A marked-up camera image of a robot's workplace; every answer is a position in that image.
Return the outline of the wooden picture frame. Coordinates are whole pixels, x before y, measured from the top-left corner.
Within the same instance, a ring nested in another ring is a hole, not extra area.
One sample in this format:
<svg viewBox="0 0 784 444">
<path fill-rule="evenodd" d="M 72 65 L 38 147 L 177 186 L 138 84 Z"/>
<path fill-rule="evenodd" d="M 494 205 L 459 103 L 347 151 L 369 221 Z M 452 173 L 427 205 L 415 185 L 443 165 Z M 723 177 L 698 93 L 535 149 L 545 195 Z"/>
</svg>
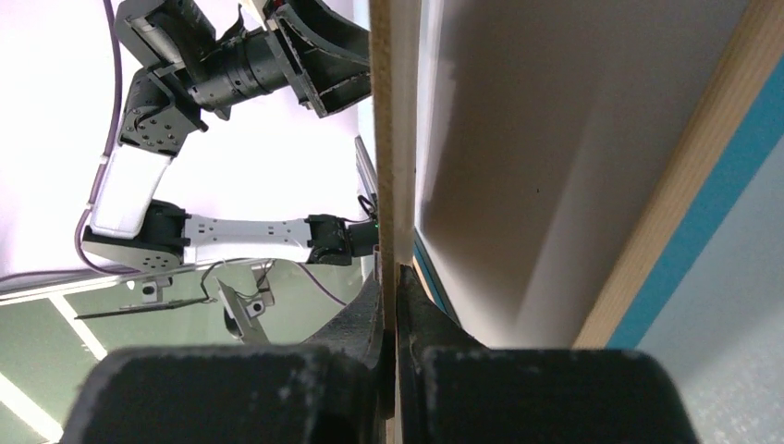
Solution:
<svg viewBox="0 0 784 444">
<path fill-rule="evenodd" d="M 433 110 L 438 10 L 444 1 L 389 1 L 395 265 L 409 264 L 423 203 Z M 743 1 L 741 15 L 687 126 L 569 347 L 606 346 L 652 274 L 698 191 L 783 56 L 783 5 Z"/>
</svg>

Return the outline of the colourful printed photo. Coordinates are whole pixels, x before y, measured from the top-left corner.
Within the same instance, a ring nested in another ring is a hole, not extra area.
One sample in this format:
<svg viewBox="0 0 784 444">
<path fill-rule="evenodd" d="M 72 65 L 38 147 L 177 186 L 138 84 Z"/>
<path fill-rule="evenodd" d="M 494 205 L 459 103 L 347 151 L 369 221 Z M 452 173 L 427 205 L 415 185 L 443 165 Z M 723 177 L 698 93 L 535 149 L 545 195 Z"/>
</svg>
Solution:
<svg viewBox="0 0 784 444">
<path fill-rule="evenodd" d="M 474 337 L 572 344 L 746 7 L 441 3 L 419 228 Z"/>
</svg>

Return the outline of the brown cardboard backing board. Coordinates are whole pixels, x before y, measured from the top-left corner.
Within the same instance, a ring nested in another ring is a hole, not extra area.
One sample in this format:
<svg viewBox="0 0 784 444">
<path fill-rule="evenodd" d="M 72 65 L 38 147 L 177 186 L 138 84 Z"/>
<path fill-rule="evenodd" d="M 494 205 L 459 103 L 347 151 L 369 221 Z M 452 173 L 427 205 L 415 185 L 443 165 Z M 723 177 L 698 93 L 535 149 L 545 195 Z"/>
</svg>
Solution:
<svg viewBox="0 0 784 444">
<path fill-rule="evenodd" d="M 369 2 L 370 56 L 374 94 L 374 134 L 378 178 L 380 278 L 386 331 L 395 329 L 396 271 L 394 256 L 394 192 L 392 130 L 391 3 Z"/>
</svg>

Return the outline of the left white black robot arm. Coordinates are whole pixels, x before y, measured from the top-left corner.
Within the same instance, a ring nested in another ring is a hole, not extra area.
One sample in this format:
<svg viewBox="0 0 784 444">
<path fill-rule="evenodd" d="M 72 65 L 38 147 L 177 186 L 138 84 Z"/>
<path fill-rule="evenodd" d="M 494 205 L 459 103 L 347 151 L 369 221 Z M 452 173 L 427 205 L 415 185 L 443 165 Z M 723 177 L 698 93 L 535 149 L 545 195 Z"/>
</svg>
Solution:
<svg viewBox="0 0 784 444">
<path fill-rule="evenodd" d="M 223 259 L 346 266 L 373 254 L 375 216 L 222 220 L 154 198 L 187 137 L 207 130 L 203 112 L 228 119 L 234 105 L 288 87 L 329 117 L 370 95 L 365 28 L 321 1 L 262 1 L 260 9 L 263 28 L 250 31 L 238 20 L 217 35 L 192 1 L 120 3 L 115 34 L 141 66 L 79 236 L 86 252 L 141 272 Z"/>
</svg>

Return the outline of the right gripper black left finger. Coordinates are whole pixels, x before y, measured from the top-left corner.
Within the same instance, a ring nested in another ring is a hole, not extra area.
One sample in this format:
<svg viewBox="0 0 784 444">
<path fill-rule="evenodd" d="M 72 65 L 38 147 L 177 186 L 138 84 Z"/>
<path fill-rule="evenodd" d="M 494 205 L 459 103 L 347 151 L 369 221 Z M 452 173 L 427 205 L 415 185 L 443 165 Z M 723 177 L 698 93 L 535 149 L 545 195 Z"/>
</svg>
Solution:
<svg viewBox="0 0 784 444">
<path fill-rule="evenodd" d="M 86 377 L 65 443 L 381 443 L 381 291 L 295 345 L 137 347 Z"/>
</svg>

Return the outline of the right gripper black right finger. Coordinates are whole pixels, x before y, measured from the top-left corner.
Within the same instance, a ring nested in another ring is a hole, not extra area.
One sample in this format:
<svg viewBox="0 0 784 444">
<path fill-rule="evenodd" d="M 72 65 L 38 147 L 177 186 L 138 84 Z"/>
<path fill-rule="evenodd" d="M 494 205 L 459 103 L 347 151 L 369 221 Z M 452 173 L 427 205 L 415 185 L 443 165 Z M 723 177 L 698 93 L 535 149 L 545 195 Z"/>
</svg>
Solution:
<svg viewBox="0 0 784 444">
<path fill-rule="evenodd" d="M 631 350 L 484 346 L 400 270 L 396 295 L 406 443 L 695 443 L 672 379 Z"/>
</svg>

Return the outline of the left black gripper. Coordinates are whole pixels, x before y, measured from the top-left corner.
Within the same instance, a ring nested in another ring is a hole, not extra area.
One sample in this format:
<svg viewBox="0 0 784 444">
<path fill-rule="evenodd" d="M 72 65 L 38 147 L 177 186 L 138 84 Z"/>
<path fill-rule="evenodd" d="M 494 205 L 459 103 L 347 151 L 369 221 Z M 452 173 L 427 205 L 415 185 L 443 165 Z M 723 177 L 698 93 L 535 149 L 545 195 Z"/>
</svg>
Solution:
<svg viewBox="0 0 784 444">
<path fill-rule="evenodd" d="M 186 31 L 187 113 L 227 120 L 231 108 L 291 86 L 318 117 L 352 107 L 372 92 L 369 32 L 323 1 L 271 1 L 273 32 L 246 31 L 218 42 Z"/>
</svg>

